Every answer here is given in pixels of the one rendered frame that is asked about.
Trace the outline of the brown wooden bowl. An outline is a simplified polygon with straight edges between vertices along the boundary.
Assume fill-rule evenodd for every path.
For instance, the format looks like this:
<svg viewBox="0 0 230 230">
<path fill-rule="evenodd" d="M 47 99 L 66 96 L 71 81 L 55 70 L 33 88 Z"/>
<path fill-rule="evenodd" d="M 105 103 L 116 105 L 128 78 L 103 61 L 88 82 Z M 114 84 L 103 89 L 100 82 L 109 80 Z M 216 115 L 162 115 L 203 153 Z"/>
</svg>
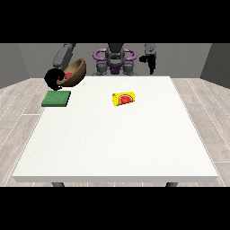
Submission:
<svg viewBox="0 0 230 230">
<path fill-rule="evenodd" d="M 65 70 L 64 73 L 71 73 L 71 75 L 62 81 L 57 80 L 57 85 L 62 87 L 74 87 L 79 84 L 86 75 L 86 64 L 83 58 L 79 58 L 70 64 Z"/>
</svg>

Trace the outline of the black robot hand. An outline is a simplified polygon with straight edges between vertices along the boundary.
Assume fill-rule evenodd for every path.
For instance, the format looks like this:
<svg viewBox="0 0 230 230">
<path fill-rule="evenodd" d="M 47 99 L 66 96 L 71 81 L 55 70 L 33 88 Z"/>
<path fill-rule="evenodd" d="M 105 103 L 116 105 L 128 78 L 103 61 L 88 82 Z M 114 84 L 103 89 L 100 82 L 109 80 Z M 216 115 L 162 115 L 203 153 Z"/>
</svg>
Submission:
<svg viewBox="0 0 230 230">
<path fill-rule="evenodd" d="M 44 76 L 44 80 L 47 83 L 48 87 L 54 91 L 61 89 L 61 86 L 58 86 L 57 80 L 62 81 L 65 78 L 65 73 L 61 69 L 52 68 Z"/>
<path fill-rule="evenodd" d="M 144 55 L 139 58 L 139 61 L 142 63 L 147 63 L 150 74 L 152 74 L 155 71 L 155 62 L 156 62 L 156 56 L 155 55 Z"/>
</svg>

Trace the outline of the yellow cup with melon print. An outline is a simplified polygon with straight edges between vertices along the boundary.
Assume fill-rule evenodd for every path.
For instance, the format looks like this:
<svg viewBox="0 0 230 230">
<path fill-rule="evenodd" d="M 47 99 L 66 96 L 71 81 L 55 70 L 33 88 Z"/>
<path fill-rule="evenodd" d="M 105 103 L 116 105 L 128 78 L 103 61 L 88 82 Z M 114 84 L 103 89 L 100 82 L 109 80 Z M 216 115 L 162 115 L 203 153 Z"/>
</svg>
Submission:
<svg viewBox="0 0 230 230">
<path fill-rule="evenodd" d="M 123 104 L 131 103 L 135 100 L 135 94 L 133 92 L 114 93 L 112 95 L 112 102 L 114 106 L 120 106 Z"/>
</svg>

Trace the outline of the green square pad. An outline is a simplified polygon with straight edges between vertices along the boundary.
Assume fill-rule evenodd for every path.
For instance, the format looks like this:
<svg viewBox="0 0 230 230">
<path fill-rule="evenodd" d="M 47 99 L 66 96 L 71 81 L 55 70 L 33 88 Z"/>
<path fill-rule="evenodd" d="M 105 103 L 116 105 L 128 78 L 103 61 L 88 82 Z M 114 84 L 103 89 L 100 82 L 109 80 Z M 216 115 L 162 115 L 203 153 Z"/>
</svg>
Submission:
<svg viewBox="0 0 230 230">
<path fill-rule="evenodd" d="M 41 103 L 41 106 L 66 107 L 70 94 L 70 91 L 48 91 Z"/>
</svg>

